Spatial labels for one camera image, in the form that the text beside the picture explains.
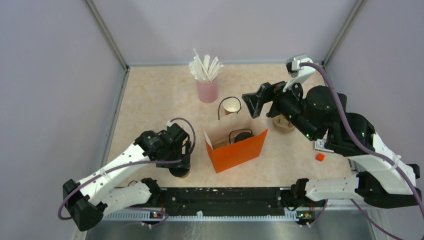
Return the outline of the black plastic cup lid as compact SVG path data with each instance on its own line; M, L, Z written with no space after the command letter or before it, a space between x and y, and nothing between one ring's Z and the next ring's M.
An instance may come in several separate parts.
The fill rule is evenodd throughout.
M233 143L238 143L246 139L252 138L254 135L251 132L241 132L235 138Z

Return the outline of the orange paper bag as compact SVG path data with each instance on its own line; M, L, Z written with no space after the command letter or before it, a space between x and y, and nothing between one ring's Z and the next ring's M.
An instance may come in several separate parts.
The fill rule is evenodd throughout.
M251 118L241 101L241 110L225 115L222 103L218 105L215 120L203 126L205 146L214 171L218 174L260 156L268 134L267 124L259 118ZM234 143L235 137L242 132L254 136Z

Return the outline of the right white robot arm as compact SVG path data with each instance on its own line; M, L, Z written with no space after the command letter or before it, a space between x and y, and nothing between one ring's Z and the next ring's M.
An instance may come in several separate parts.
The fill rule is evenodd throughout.
M422 203L415 181L417 164L405 164L386 147L374 126L362 115L346 112L347 97L319 85L303 92L300 83L284 90L286 82L263 83L242 100L252 118L271 103L267 117L282 115L308 140L326 138L324 147L359 164L362 171L333 179L300 178L291 186L294 202L307 206L327 199L363 200L378 208L394 209Z

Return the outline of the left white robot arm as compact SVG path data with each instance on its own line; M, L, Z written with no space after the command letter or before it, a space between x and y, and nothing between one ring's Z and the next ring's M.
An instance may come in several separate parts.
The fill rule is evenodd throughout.
M147 165L168 169L175 177L190 170L195 132L187 133L174 119L159 132L144 131L114 160L80 180L69 179L62 185L60 220L73 220L79 231L96 226L104 216L127 207L160 202L160 188L147 178L132 186L118 187L127 177Z

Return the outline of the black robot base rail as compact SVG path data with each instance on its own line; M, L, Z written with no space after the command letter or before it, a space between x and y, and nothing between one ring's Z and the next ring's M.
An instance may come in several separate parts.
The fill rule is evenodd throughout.
M194 216L199 211L206 217L265 217L324 203L295 197L287 187L169 187L134 207L163 210L171 217Z

